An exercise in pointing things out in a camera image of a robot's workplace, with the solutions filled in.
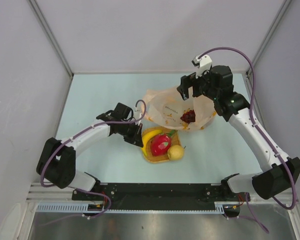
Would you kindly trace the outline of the yellow fake banana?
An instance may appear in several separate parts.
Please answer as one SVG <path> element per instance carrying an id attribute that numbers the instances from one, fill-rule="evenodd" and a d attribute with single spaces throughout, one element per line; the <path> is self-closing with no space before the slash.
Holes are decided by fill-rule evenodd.
<path id="1" fill-rule="evenodd" d="M 155 129 L 150 132 L 147 132 L 143 137 L 142 137 L 142 143 L 143 147 L 141 148 L 143 155 L 146 157 L 147 154 L 147 143 L 154 138 L 155 136 L 162 134 L 163 131 L 161 129 Z"/>

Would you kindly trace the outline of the red fake fruit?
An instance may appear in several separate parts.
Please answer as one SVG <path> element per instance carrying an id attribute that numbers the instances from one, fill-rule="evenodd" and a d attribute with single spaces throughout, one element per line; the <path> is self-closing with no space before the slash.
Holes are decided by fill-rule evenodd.
<path id="1" fill-rule="evenodd" d="M 172 138 L 176 133 L 176 130 L 171 130 L 170 132 L 156 135 L 150 144 L 151 154 L 155 157 L 166 154 L 172 145 Z"/>

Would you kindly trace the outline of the translucent orange plastic bag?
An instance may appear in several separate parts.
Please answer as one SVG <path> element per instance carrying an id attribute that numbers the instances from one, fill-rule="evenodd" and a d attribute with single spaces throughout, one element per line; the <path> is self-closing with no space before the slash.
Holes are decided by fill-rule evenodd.
<path id="1" fill-rule="evenodd" d="M 192 97 L 193 90 L 189 89 L 189 98 L 183 100 L 176 87 L 165 90 L 148 89 L 143 96 L 146 103 L 145 119 L 167 129 L 193 132 L 203 130 L 217 115 L 214 103 L 201 95 Z M 182 116 L 188 112 L 195 115 L 194 122 L 187 123 Z"/>

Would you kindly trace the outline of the dark red fake grapes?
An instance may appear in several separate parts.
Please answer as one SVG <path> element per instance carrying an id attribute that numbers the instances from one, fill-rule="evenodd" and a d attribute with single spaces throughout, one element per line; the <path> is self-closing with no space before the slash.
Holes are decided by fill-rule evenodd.
<path id="1" fill-rule="evenodd" d="M 180 120 L 190 124 L 190 123 L 194 123 L 196 121 L 196 113 L 193 109 L 185 112 L 181 117 Z"/>

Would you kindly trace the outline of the woven bamboo tray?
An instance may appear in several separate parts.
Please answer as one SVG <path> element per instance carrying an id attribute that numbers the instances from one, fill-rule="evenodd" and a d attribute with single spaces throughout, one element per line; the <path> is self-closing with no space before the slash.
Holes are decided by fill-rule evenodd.
<path id="1" fill-rule="evenodd" d="M 158 163 L 163 163 L 163 162 L 168 162 L 170 161 L 168 154 L 165 153 L 163 155 L 159 155 L 159 156 L 154 156 L 151 152 L 151 142 L 153 140 L 153 138 L 155 137 L 152 132 L 158 132 L 160 131 L 160 133 L 162 134 L 167 134 L 171 131 L 171 129 L 162 127 L 162 126 L 156 126 L 156 127 L 150 127 L 145 129 L 142 132 L 142 138 L 144 138 L 148 133 L 150 133 L 151 138 L 149 139 L 149 141 L 147 143 L 145 143 L 145 141 L 143 140 L 143 148 L 141 149 L 143 157 L 150 163 L 153 164 L 158 164 Z"/>

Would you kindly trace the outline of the yellow fake lemon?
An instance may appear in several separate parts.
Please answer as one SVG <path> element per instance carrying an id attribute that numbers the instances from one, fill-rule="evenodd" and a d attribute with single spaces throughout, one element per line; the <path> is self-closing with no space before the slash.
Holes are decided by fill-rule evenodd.
<path id="1" fill-rule="evenodd" d="M 181 160 L 184 154 L 185 148 L 181 145 L 172 145 L 167 151 L 167 156 L 170 161 Z"/>

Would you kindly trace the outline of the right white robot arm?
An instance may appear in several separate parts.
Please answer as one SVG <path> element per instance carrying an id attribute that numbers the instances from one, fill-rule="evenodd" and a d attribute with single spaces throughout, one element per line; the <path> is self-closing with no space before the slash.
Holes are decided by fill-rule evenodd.
<path id="1" fill-rule="evenodd" d="M 259 163 L 261 173 L 236 173 L 224 179 L 227 184 L 220 188 L 220 194 L 225 200 L 232 201 L 241 192 L 256 193 L 268 200 L 294 187 L 300 175 L 300 159 L 285 153 L 250 113 L 249 102 L 234 91 L 233 73 L 228 66 L 213 66 L 202 76 L 184 75 L 176 89 L 183 100 L 190 96 L 212 100 L 217 114 L 237 130 Z"/>

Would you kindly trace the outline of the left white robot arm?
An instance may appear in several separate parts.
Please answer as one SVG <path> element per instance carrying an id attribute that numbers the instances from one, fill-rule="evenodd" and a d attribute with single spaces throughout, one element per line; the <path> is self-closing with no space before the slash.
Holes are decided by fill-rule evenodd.
<path id="1" fill-rule="evenodd" d="M 144 147 L 142 140 L 141 120 L 146 115 L 146 103 L 142 104 L 138 119 L 132 108 L 118 103 L 96 117 L 91 125 L 63 140 L 49 138 L 43 147 L 36 172 L 40 176 L 40 184 L 44 188 L 58 187 L 59 189 L 73 188 L 82 191 L 90 200 L 100 196 L 101 188 L 93 175 L 77 169 L 77 157 L 96 142 L 113 134 L 123 136 L 125 142 L 137 147 Z"/>

